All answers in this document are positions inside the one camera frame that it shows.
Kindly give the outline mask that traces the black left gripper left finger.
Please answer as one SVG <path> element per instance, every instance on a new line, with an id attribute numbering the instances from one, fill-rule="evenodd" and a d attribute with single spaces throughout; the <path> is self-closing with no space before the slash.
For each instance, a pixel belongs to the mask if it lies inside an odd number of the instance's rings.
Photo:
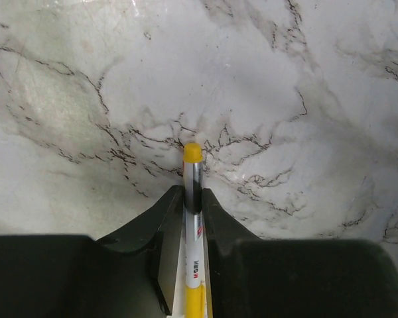
<path id="1" fill-rule="evenodd" d="M 183 190 L 108 235 L 0 235 L 0 317 L 172 313 Z"/>

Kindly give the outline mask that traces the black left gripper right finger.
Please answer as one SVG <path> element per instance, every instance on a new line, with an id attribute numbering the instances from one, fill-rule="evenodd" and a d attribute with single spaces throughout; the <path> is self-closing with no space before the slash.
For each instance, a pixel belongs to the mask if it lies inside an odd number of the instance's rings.
<path id="1" fill-rule="evenodd" d="M 265 240 L 202 192 L 210 317 L 398 317 L 398 271 L 368 240 Z"/>

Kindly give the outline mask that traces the yellow marker cap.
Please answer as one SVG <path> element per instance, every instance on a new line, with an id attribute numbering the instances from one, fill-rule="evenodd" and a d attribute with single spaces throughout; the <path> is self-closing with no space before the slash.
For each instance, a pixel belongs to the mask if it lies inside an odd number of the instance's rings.
<path id="1" fill-rule="evenodd" d="M 191 164 L 203 161 L 201 146 L 195 142 L 186 144 L 184 146 L 183 161 Z"/>

